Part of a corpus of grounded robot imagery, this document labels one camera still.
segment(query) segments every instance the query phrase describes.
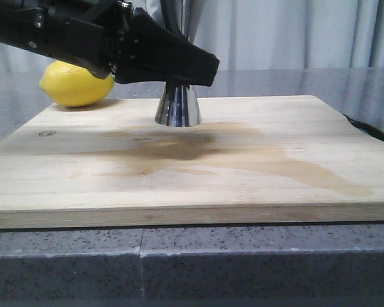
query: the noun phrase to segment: stain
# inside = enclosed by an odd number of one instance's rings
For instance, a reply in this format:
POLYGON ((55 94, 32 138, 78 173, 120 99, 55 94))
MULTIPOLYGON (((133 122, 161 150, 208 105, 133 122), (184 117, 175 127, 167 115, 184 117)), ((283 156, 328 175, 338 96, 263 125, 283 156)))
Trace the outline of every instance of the stain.
POLYGON ((70 175, 70 179, 78 179, 81 178, 84 175, 83 171, 75 171, 73 174, 70 175))
POLYGON ((352 196, 372 194, 370 189, 353 184, 318 164, 288 157, 284 147, 265 137, 259 129, 243 123, 203 123, 188 129, 154 127, 154 131, 150 127, 131 127, 102 135, 120 137, 131 146, 124 150, 75 154, 97 154, 125 166, 125 171, 117 167, 116 176, 149 175, 163 169, 213 176, 215 171, 199 168, 227 168, 286 177, 352 196))
POLYGON ((192 174, 192 175, 215 175, 214 171, 205 171, 203 169, 187 169, 187 168, 176 168, 179 173, 192 174))
POLYGON ((126 177, 126 173, 97 173, 97 176, 107 176, 107 177, 126 177))

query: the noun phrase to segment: cutting board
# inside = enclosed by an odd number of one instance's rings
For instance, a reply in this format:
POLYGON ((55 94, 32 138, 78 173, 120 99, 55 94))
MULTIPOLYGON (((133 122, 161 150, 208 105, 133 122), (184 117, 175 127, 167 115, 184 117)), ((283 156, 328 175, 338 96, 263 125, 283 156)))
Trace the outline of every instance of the cutting board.
POLYGON ((52 105, 0 143, 0 228, 384 220, 384 143, 312 96, 52 105))

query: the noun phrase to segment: lemon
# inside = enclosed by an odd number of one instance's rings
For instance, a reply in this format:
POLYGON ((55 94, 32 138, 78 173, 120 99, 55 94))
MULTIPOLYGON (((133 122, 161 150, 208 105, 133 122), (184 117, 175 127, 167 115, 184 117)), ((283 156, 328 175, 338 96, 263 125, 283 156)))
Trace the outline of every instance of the lemon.
POLYGON ((98 79, 87 69, 62 61, 51 63, 40 80, 41 89, 57 104, 82 107, 105 98, 114 86, 109 75, 98 79))

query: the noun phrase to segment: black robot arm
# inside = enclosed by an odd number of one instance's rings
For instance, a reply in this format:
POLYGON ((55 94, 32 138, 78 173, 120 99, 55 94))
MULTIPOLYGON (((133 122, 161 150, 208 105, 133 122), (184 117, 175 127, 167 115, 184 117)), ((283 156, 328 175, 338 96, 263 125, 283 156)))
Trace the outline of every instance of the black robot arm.
POLYGON ((117 0, 0 0, 0 42, 117 83, 210 86, 219 60, 117 0))

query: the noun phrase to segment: countertop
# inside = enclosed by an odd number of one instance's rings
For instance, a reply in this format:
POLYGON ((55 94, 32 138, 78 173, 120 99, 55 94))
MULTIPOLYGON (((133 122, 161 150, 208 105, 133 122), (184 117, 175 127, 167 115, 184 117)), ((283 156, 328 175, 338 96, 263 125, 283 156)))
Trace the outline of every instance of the countertop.
MULTIPOLYGON (((38 88, 40 77, 0 74, 0 140, 51 104, 38 88)), ((109 98, 157 98, 162 89, 163 83, 117 84, 109 98)), ((315 95, 384 132, 384 68, 219 72, 212 87, 196 91, 315 95)), ((73 301, 384 306, 384 223, 0 230, 0 306, 73 301)))

